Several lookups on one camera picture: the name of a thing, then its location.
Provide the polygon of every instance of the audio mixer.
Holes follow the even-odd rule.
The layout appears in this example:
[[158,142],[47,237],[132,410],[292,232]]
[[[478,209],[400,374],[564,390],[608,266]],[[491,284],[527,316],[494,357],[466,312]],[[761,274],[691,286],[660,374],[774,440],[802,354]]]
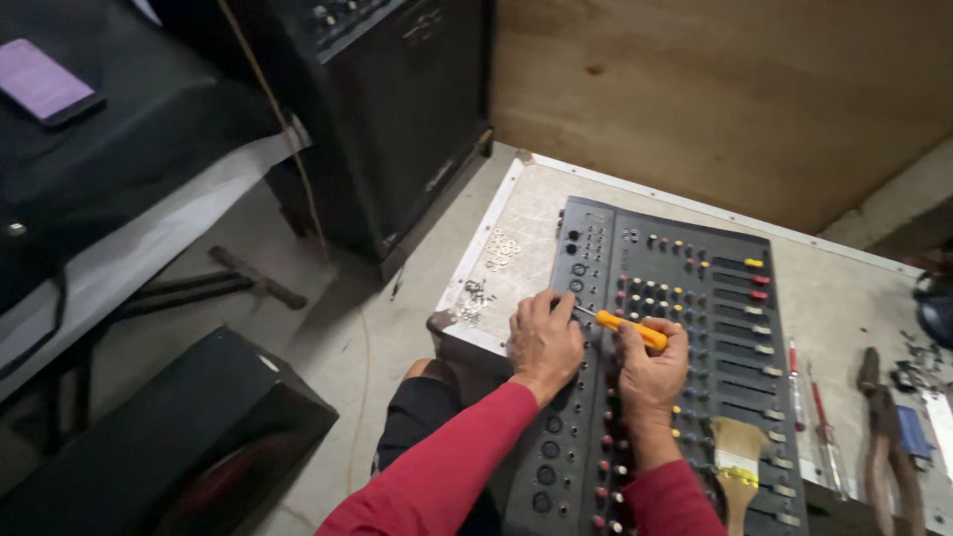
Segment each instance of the audio mixer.
[[[770,240],[570,197],[550,288],[572,290],[592,311],[678,322],[689,370],[672,434],[702,490],[724,519],[709,420],[753,424],[770,444],[744,532],[807,534]],[[584,361],[522,438],[509,534],[634,534],[620,493],[636,469],[620,420],[615,344],[592,318],[578,320]]]

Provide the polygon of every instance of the scratched white table surface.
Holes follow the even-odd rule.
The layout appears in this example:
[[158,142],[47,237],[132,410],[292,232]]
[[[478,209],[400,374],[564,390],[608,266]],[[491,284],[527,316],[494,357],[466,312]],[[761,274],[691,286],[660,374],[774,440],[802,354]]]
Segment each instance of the scratched white table surface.
[[[475,326],[458,320],[443,329],[446,336],[483,348],[488,352],[487,359],[505,358],[502,343],[509,337],[509,316],[520,299],[549,283],[557,250],[559,210],[569,196],[771,239],[784,335],[795,338],[802,369],[808,361],[814,365],[828,418],[838,431],[852,495],[863,500],[862,473],[869,434],[866,401],[854,387],[855,378],[863,350],[876,346],[882,354],[882,381],[890,383],[886,376],[890,363],[909,359],[900,330],[916,337],[919,344],[928,344],[929,338],[916,321],[916,304],[910,294],[921,271],[747,216],[521,152],[436,311],[457,312],[458,299],[469,296],[463,291],[468,280],[485,279],[485,294],[496,299],[480,310]],[[519,245],[520,252],[511,255],[505,269],[491,271],[487,260],[495,254],[485,251],[485,245],[497,228]],[[951,363],[948,353],[944,360]],[[897,403],[922,409],[919,402],[903,395],[897,397]],[[813,403],[808,405],[811,430],[817,417]],[[927,439],[936,444],[926,419],[922,419],[922,425]],[[826,484],[824,477],[814,471],[815,466],[823,467],[823,458],[813,433],[799,434],[798,451],[803,477]],[[943,460],[938,455],[935,467],[920,478],[927,527],[953,535],[953,527],[935,520],[937,515],[953,519],[953,492],[945,475]]]

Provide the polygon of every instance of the knee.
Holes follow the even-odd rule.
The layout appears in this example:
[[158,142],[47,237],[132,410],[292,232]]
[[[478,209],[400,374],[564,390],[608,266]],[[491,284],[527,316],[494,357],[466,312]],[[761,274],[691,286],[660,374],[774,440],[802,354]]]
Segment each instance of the knee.
[[432,380],[442,381],[455,390],[458,389],[459,386],[454,370],[450,368],[447,363],[438,360],[424,359],[414,361],[414,364],[407,370],[407,374],[404,375],[404,380],[410,378],[430,378]]

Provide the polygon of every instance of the dark shorts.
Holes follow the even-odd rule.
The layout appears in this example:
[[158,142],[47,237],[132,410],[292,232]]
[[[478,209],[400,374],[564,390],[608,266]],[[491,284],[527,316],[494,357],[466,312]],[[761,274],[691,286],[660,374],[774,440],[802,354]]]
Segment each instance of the dark shorts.
[[[387,406],[387,422],[377,443],[371,475],[383,471],[401,454],[434,433],[463,410],[459,396],[446,383],[430,378],[404,380]],[[502,520],[493,498],[484,489],[459,534],[498,535]]]

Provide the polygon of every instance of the hand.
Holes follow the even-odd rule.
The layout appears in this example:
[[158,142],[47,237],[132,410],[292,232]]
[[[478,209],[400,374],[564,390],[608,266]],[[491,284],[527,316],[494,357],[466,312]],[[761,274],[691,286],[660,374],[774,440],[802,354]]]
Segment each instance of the hand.
[[[559,305],[550,312],[550,304],[557,299]],[[510,381],[529,388],[540,409],[576,375],[582,363],[582,332],[579,322],[570,321],[575,303],[571,292],[560,297],[556,291],[544,290],[521,301],[510,317],[510,358],[515,372]]]
[[618,351],[624,357],[618,392],[639,469],[646,471],[681,459],[672,437],[672,407],[688,373],[688,336],[665,319],[647,318],[642,325],[667,336],[668,343],[649,357],[639,330],[623,322],[618,329]]

